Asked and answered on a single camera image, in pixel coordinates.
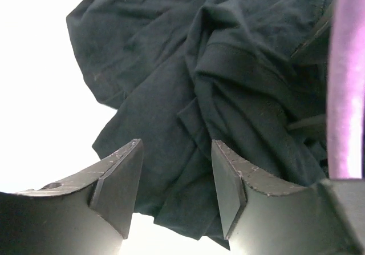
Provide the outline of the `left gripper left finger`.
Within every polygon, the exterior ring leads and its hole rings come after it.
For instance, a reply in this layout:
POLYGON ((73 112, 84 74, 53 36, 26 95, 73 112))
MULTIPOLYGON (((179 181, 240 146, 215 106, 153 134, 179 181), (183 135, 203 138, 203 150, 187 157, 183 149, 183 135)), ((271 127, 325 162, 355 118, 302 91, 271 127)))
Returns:
POLYGON ((133 139, 111 155, 39 190, 1 193, 2 254, 119 254, 143 162, 133 139))

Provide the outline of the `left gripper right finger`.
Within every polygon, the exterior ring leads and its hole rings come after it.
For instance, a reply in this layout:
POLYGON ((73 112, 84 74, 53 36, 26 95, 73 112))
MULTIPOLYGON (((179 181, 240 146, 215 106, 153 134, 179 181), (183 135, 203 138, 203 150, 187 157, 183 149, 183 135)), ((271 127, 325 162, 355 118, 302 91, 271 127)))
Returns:
POLYGON ((253 165, 212 142, 222 231, 233 254, 363 254, 364 181, 310 187, 253 165))

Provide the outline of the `black t shirt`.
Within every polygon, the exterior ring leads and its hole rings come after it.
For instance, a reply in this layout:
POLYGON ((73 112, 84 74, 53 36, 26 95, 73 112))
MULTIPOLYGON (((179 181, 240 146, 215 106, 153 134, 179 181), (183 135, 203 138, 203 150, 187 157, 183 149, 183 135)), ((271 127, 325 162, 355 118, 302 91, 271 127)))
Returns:
POLYGON ((307 44, 333 0, 83 0, 66 18, 96 100, 116 110, 104 158, 141 139, 135 212, 224 248, 211 143, 308 186, 326 145, 288 125, 326 110, 329 36, 307 44))

